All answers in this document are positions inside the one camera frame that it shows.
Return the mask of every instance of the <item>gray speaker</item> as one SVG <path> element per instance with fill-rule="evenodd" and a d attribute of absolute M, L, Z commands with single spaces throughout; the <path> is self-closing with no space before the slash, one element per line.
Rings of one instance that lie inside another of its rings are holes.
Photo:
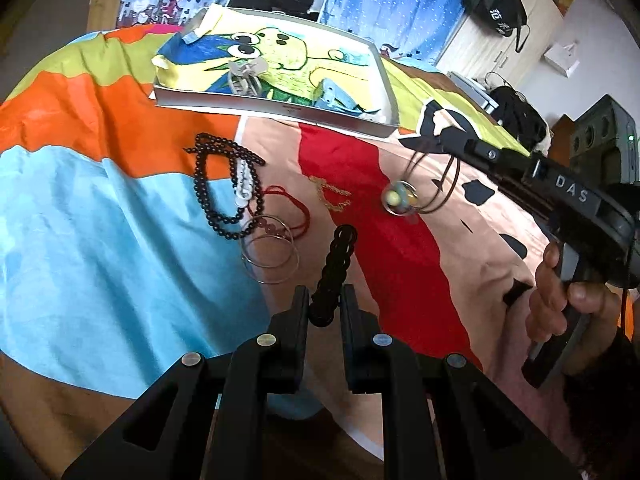
<path fill-rule="evenodd" d="M 569 167 L 594 186 L 638 181 L 636 122 L 610 95 L 576 121 Z"/>

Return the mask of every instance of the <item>metal screw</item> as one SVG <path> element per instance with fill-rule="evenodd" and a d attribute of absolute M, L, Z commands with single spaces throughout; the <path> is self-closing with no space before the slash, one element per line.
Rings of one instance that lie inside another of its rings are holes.
<path fill-rule="evenodd" d="M 180 361 L 182 361 L 182 364 L 185 366 L 195 366 L 200 362 L 200 359 L 200 354 L 198 354 L 197 352 L 187 352 L 182 356 L 182 359 L 180 359 Z"/>
<path fill-rule="evenodd" d="M 276 336 L 271 334 L 262 334 L 255 340 L 260 346 L 271 346 L 276 342 Z"/>
<path fill-rule="evenodd" d="M 378 346 L 389 346 L 393 342 L 393 338 L 387 334 L 376 334 L 373 336 L 373 343 Z"/>
<path fill-rule="evenodd" d="M 447 356 L 447 364 L 452 368 L 462 368 L 466 365 L 466 359 L 460 354 L 449 354 Z"/>

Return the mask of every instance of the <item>red cord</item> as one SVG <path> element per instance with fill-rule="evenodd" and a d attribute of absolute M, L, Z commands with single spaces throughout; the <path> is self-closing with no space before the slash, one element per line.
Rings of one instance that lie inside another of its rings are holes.
<path fill-rule="evenodd" d="M 291 233 L 293 234 L 294 240 L 296 238 L 300 238 L 302 235 L 304 235 L 308 231 L 309 224 L 311 224 L 311 213 L 309 212 L 309 209 L 306 207 L 306 205 L 300 202 L 300 200 L 298 200 L 294 196 L 291 196 L 287 192 L 287 190 L 284 189 L 282 186 L 269 186 L 267 189 L 264 190 L 263 194 L 264 195 L 281 195 L 281 196 L 287 197 L 289 201 L 294 206 L 296 206 L 305 216 L 305 221 L 303 221 L 302 224 L 289 228 L 291 230 Z M 255 216 L 255 213 L 252 211 L 250 204 L 248 205 L 247 209 L 251 216 Z"/>

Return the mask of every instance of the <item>red stripe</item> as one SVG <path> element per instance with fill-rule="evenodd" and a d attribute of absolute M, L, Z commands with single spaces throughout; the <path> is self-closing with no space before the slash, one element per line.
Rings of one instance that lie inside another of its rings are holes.
<path fill-rule="evenodd" d="M 416 352 L 434 357 L 459 352 L 480 366 L 427 225 L 392 216 L 380 203 L 389 179 L 380 170 L 377 147 L 308 124 L 300 129 L 302 173 L 351 193 L 351 205 L 331 215 L 336 225 L 348 223 L 358 231 L 355 254 L 380 307 L 382 329 Z M 325 196 L 332 203 L 345 199 L 331 192 Z"/>

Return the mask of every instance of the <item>wooden cabinet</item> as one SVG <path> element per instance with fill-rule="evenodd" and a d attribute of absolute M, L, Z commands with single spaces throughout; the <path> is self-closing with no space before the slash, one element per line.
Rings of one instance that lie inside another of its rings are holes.
<path fill-rule="evenodd" d="M 487 73 L 496 72 L 517 88 L 545 53 L 562 24 L 562 14 L 553 0 L 522 0 L 522 4 L 527 11 L 531 34 L 519 54 L 515 51 L 515 32 L 505 38 L 465 15 L 436 67 L 479 82 L 484 82 Z M 527 27 L 523 27 L 522 38 L 527 33 Z"/>

